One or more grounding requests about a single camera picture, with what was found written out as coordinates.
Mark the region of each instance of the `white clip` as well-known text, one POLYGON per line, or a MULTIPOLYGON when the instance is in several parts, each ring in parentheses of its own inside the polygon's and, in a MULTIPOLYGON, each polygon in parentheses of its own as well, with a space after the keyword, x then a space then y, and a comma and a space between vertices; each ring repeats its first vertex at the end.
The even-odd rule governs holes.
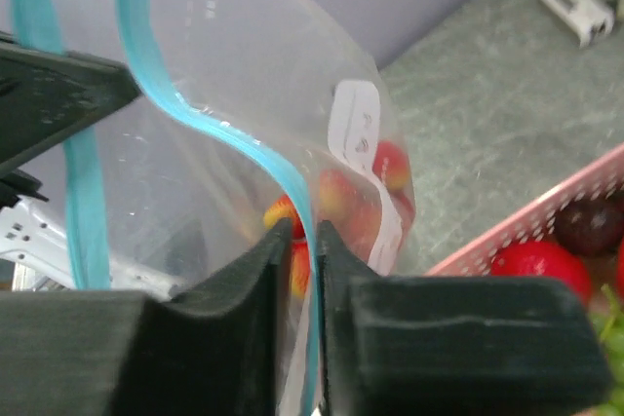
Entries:
POLYGON ((613 30, 615 13, 602 0, 541 0, 579 39, 579 47, 604 39, 613 30))
MULTIPOLYGON (((29 197, 20 197, 13 208, 0 210, 0 258, 32 268, 65 287, 75 287, 64 230, 45 219, 29 197)), ((138 289, 159 299, 168 299, 172 287, 183 283, 181 278, 118 256, 111 257, 110 272, 114 289, 138 289)))

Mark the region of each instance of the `ziplock bag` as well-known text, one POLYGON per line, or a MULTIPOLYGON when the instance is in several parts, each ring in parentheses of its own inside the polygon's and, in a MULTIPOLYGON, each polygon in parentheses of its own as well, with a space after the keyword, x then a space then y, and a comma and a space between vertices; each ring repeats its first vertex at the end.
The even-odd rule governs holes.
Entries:
POLYGON ((307 245, 293 245, 279 412, 311 414, 314 222, 332 221, 388 273, 415 217, 372 60, 310 0, 12 1, 23 44, 125 60, 146 96, 77 135, 86 143, 69 143, 66 165, 58 149, 33 162, 66 166, 54 184, 66 193, 37 209, 66 226, 74 282, 106 286, 109 252, 112 287, 168 297, 249 249, 292 204, 307 245))

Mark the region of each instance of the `dark plum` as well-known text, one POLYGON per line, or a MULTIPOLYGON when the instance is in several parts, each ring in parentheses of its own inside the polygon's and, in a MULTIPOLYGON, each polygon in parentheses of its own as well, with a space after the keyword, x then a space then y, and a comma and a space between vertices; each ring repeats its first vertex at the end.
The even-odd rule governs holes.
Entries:
POLYGON ((603 199, 570 202, 555 215, 555 238, 571 253, 596 257, 616 248, 624 236, 624 213, 603 199))
POLYGON ((611 195, 608 199, 609 202, 614 204, 617 209, 624 213, 624 190, 618 190, 613 195, 611 195))

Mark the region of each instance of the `green countertop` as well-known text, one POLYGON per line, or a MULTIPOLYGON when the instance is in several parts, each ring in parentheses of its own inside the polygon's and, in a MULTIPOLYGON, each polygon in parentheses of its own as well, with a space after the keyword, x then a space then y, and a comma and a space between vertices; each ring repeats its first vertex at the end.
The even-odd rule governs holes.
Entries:
POLYGON ((624 32, 579 51, 537 0, 472 0, 382 76, 418 217, 421 274, 624 141, 624 32))

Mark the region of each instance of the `pink basket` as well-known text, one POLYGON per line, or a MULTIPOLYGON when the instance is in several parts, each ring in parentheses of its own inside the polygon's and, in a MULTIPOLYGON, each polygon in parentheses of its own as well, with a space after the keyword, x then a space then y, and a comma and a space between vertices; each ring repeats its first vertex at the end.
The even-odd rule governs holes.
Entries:
POLYGON ((492 257, 501 248, 512 242, 539 241, 552 234, 555 213, 571 200, 610 195, 623 188, 623 184, 624 145, 621 145, 433 267, 427 275, 487 275, 492 257))

